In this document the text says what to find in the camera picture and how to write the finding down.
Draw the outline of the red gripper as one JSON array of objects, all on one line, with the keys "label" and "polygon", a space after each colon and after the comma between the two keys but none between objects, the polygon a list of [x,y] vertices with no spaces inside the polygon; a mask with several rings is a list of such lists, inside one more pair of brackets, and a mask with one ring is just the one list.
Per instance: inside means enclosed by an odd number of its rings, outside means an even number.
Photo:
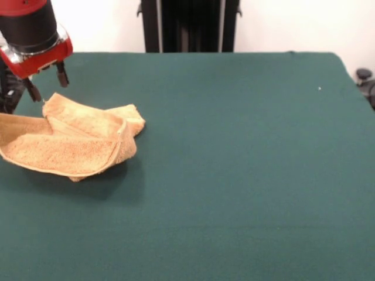
[{"label": "red gripper", "polygon": [[57,77],[62,87],[68,87],[69,79],[65,70],[64,60],[73,52],[70,38],[64,39],[51,49],[36,54],[19,54],[9,46],[1,47],[1,58],[9,67],[11,72],[19,78],[24,78],[24,85],[27,88],[33,102],[41,102],[41,95],[36,86],[28,78],[38,74],[50,65],[57,67]]}]

